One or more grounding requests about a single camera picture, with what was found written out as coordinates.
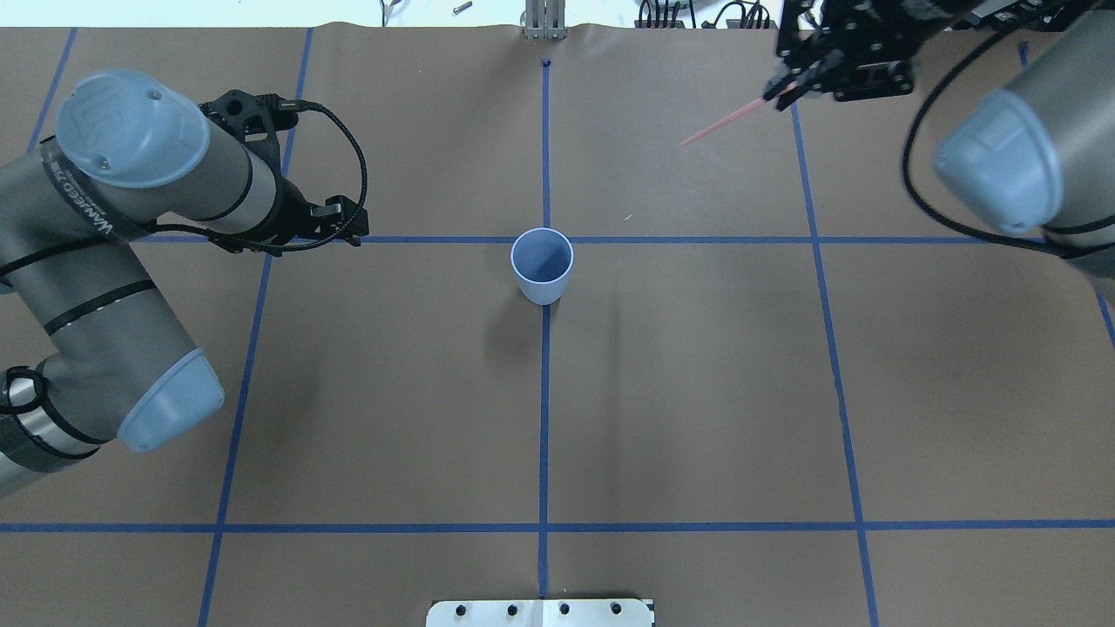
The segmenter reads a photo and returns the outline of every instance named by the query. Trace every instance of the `plastic cup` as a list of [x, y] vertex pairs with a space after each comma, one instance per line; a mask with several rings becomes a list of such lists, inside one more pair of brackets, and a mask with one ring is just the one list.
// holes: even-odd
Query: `plastic cup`
[[569, 284], [573, 244], [553, 229], [531, 229], [512, 244], [511, 267], [523, 296], [535, 305], [550, 305]]

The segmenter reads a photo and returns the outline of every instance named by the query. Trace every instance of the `robotic arm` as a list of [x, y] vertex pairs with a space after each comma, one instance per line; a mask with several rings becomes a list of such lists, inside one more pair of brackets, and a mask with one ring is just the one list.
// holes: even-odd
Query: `robotic arm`
[[[797, 17], [813, 0], [785, 0], [776, 50], [785, 67], [767, 84], [764, 98], [777, 98], [777, 108], [784, 109], [811, 90], [831, 91], [836, 100], [909, 94], [915, 78], [912, 59], [921, 45], [979, 3], [827, 0], [820, 28], [803, 38]], [[938, 214], [913, 189], [908, 165], [917, 129], [951, 78], [931, 93], [915, 118], [903, 164], [906, 189], [950, 229], [1065, 259], [1115, 303], [1115, 75], [1095, 69], [1098, 59], [1115, 54], [1115, 2], [1031, 3], [1039, 7], [1037, 15], [1087, 12], [1040, 59], [988, 95], [939, 146], [934, 165], [949, 190], [983, 222], [1009, 235], [1041, 228], [1046, 241], [962, 225]]]
[[[302, 110], [323, 107], [230, 91], [198, 108], [110, 69], [78, 84], [56, 137], [0, 167], [0, 295], [18, 292], [58, 349], [0, 380], [0, 495], [117, 437], [149, 451], [222, 405], [212, 367], [128, 242], [185, 230], [278, 255], [368, 234], [365, 193], [316, 205], [281, 175], [275, 133]], [[157, 225], [167, 212], [200, 226]], [[294, 238], [314, 241], [288, 245]]]

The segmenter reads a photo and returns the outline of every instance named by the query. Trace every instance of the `light blue cup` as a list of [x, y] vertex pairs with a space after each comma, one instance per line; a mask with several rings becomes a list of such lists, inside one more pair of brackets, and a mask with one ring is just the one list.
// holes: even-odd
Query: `light blue cup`
[[573, 244], [553, 229], [531, 229], [511, 247], [511, 267], [518, 288], [535, 305], [561, 298], [573, 270]]

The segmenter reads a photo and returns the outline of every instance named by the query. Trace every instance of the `black ring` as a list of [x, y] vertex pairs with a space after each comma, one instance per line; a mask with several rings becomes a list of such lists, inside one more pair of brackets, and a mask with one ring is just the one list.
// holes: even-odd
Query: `black ring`
[[47, 396], [47, 379], [43, 378], [43, 376], [38, 372], [32, 370], [27, 366], [14, 366], [8, 368], [8, 373], [4, 375], [6, 396], [8, 395], [8, 390], [11, 388], [12, 382], [16, 379], [30, 380], [31, 386], [35, 388], [35, 397], [31, 398], [30, 402], [23, 403], [22, 405], [9, 405], [7, 402], [0, 402], [0, 414], [18, 416], [19, 414], [26, 414], [42, 406], [42, 399]]

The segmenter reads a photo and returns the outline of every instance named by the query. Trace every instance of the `white bracket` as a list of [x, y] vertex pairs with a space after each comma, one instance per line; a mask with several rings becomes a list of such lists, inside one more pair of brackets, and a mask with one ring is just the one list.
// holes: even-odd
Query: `white bracket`
[[565, 39], [565, 0], [526, 0], [523, 35], [527, 39]]
[[440, 601], [429, 608], [426, 627], [655, 627], [655, 601]]

